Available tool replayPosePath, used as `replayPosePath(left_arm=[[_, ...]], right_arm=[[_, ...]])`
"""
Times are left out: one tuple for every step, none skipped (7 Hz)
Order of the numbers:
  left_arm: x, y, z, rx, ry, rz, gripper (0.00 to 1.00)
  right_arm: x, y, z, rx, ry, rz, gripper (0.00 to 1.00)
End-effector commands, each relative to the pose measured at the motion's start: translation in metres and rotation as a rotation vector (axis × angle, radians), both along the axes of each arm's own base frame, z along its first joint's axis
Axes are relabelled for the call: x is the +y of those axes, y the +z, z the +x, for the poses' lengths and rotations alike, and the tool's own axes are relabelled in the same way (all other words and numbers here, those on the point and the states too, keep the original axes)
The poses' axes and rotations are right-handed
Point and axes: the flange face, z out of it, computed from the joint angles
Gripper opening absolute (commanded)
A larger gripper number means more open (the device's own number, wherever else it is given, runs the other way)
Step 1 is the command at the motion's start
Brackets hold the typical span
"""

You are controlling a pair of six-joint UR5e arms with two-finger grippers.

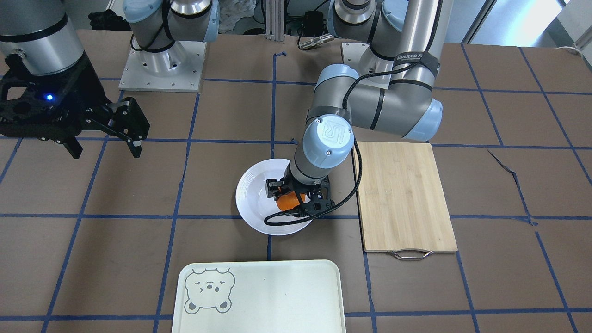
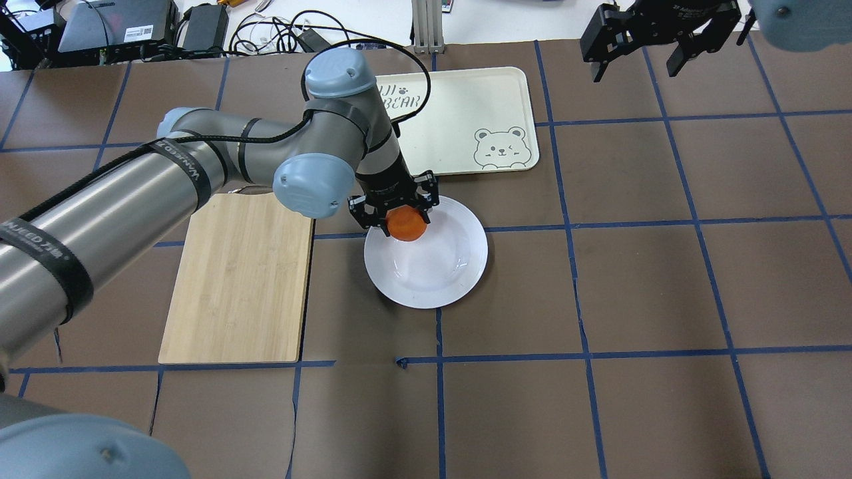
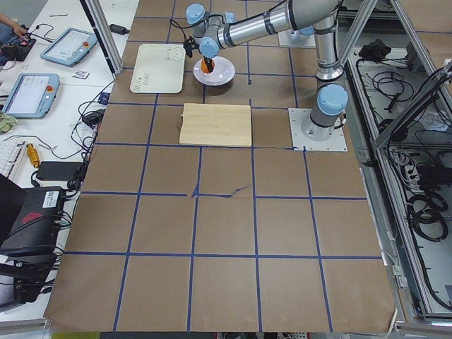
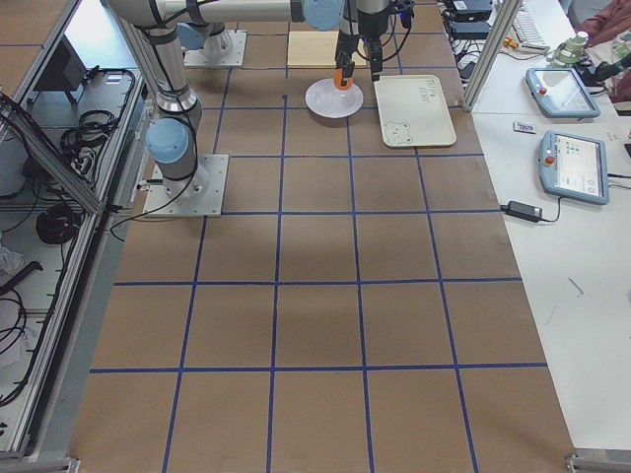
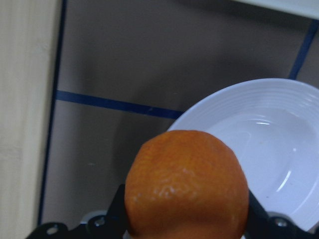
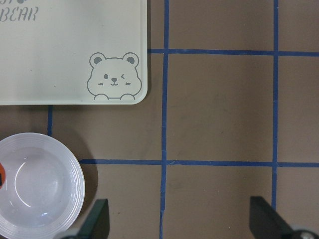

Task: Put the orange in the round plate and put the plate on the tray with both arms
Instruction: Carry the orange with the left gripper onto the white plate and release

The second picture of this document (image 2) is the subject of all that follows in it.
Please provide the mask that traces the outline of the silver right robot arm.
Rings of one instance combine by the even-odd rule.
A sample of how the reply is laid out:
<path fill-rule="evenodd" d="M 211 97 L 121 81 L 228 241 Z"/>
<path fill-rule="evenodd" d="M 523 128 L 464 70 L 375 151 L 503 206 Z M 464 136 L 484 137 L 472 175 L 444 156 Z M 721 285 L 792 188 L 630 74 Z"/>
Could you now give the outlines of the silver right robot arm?
<path fill-rule="evenodd" d="M 593 82 L 600 82 L 608 65 L 638 49 L 675 45 L 666 61 L 675 78 L 685 64 L 714 54 L 735 30 L 736 45 L 758 27 L 770 45 L 797 53 L 848 45 L 851 39 L 849 1 L 636 1 L 621 10 L 603 3 L 579 39 L 579 51 L 590 64 Z"/>

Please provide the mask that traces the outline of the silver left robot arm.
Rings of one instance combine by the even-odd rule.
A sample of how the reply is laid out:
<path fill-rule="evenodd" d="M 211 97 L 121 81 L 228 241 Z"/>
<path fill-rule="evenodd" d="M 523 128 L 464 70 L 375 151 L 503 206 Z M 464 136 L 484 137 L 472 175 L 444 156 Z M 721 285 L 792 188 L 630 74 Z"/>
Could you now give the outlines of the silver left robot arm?
<path fill-rule="evenodd" d="M 304 111 L 293 125 L 207 107 L 176 107 L 155 139 L 2 222 L 2 389 L 10 364 L 76 318 L 95 294 L 198 212 L 228 182 L 268 187 L 283 206 L 320 220 L 349 210 L 363 230 L 389 234 L 390 212 L 429 221 L 439 203 L 431 170 L 410 172 L 401 124 L 387 113 L 365 55 L 338 43 L 300 74 Z"/>

